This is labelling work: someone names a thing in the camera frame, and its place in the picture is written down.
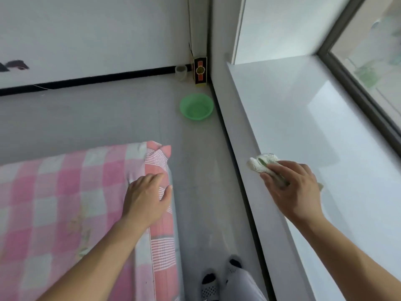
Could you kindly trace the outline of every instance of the mattress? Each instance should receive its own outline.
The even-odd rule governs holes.
[[[120,218],[129,182],[168,172],[170,146],[94,148],[0,167],[0,296],[35,300]],[[160,187],[169,185],[171,173]],[[183,296],[175,202],[138,241],[109,300]]]

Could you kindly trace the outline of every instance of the hand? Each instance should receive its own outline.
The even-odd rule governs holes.
[[[267,173],[260,174],[277,207],[295,226],[310,224],[324,218],[316,176],[304,164],[279,161],[267,167],[281,174],[289,185],[279,188]]]
[[[159,201],[159,187],[163,173],[141,176],[128,186],[121,220],[128,226],[139,226],[145,231],[166,212],[171,202],[173,187],[169,185]]]

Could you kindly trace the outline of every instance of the dark window frame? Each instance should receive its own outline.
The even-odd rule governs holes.
[[[370,96],[363,86],[351,75],[342,63],[330,52],[342,32],[348,26],[365,0],[350,0],[327,35],[317,56],[327,66],[338,82],[348,92],[362,112],[380,134],[401,157],[401,130],[387,113]]]

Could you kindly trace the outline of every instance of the pants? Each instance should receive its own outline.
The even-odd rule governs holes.
[[[228,282],[221,291],[221,301],[266,301],[252,276],[241,268],[228,276]]]

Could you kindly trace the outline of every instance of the window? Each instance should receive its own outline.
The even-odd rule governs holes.
[[[401,0],[350,0],[318,55],[401,156]]]

